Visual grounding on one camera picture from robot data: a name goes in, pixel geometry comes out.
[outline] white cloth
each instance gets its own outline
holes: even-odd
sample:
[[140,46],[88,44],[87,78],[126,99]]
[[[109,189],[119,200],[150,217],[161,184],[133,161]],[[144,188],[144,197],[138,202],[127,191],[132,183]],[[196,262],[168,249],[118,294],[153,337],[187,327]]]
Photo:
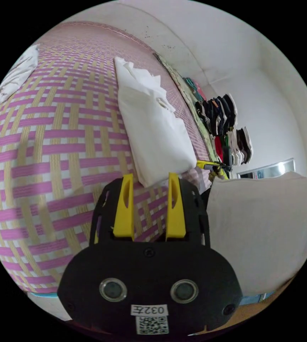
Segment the white cloth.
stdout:
[[38,65],[38,46],[30,46],[12,66],[0,85],[0,103],[6,101],[29,78]]
[[149,187],[196,167],[196,156],[182,119],[160,86],[160,76],[116,57],[118,105],[129,138],[139,182]]
[[36,296],[35,294],[30,292],[28,292],[27,295],[32,302],[34,302],[38,307],[40,307],[45,312],[55,316],[56,318],[59,318],[62,321],[72,320],[57,296]]
[[235,122],[234,125],[236,126],[238,124],[238,109],[236,107],[236,104],[234,102],[234,99],[231,94],[228,94],[229,98],[232,100],[233,106],[234,106],[234,114],[235,114]]
[[251,159],[253,157],[253,144],[252,144],[252,141],[250,139],[250,136],[249,136],[249,133],[248,133],[248,130],[247,130],[246,126],[243,128],[243,131],[245,133],[245,137],[246,137],[248,148],[250,149],[250,152],[251,152],[250,159],[249,159],[249,161],[251,161]]
[[207,205],[211,248],[232,265],[244,296],[277,290],[307,259],[307,178],[215,178]]

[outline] white shirt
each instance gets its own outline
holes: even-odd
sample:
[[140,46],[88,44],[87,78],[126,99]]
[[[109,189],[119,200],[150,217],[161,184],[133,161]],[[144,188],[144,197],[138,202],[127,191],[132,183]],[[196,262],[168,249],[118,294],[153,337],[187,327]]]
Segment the white shirt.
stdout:
[[244,296],[275,291],[307,259],[307,178],[215,178],[207,205],[211,248],[232,265]]

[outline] white wall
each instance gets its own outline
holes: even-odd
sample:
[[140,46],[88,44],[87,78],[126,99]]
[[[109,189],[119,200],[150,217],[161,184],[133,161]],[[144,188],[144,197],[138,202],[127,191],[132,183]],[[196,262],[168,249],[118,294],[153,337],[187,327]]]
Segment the white wall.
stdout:
[[231,93],[238,109],[238,129],[246,126],[252,140],[251,161],[233,167],[234,172],[294,158],[296,172],[307,176],[305,150],[297,122],[288,102],[264,72],[251,71],[212,83],[212,86],[220,96]]
[[261,67],[287,99],[298,123],[307,156],[307,86],[287,57],[267,38],[260,37]]
[[119,0],[65,21],[88,20],[126,30],[201,86],[260,63],[258,32],[217,8],[189,0]]

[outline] green cloth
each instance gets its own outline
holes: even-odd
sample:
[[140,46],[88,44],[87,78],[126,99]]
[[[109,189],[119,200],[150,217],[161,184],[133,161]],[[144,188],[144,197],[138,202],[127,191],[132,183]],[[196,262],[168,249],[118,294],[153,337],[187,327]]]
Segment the green cloth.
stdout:
[[161,63],[161,65],[169,73],[169,75],[171,76],[171,78],[175,82],[177,88],[179,89],[180,93],[182,94],[186,104],[188,105],[189,110],[193,116],[195,123],[196,123],[196,126],[197,126],[197,128],[201,134],[203,142],[206,146],[208,156],[209,156],[209,160],[213,161],[213,162],[220,161],[220,159],[215,156],[215,153],[214,153],[211,141],[210,141],[209,132],[206,129],[206,127],[204,126],[202,120],[197,115],[197,111],[196,111],[196,107],[195,107],[195,103],[197,102],[197,99],[193,95],[192,91],[190,90],[188,85],[183,80],[183,77],[172,66],[170,66],[168,64],[168,62],[162,56],[160,56],[157,53],[154,53],[153,55],[158,59],[158,61]]

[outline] screw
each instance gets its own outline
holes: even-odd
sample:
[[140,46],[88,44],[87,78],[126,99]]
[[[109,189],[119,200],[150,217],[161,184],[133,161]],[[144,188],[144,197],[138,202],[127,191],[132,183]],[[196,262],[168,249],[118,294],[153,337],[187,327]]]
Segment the screw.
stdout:
[[235,311],[235,305],[229,304],[223,309],[223,314],[225,316],[231,315]]
[[146,248],[145,250],[144,250],[144,255],[146,256],[146,257],[148,257],[148,258],[151,258],[151,257],[153,257],[154,256],[154,250],[152,249],[152,248]]

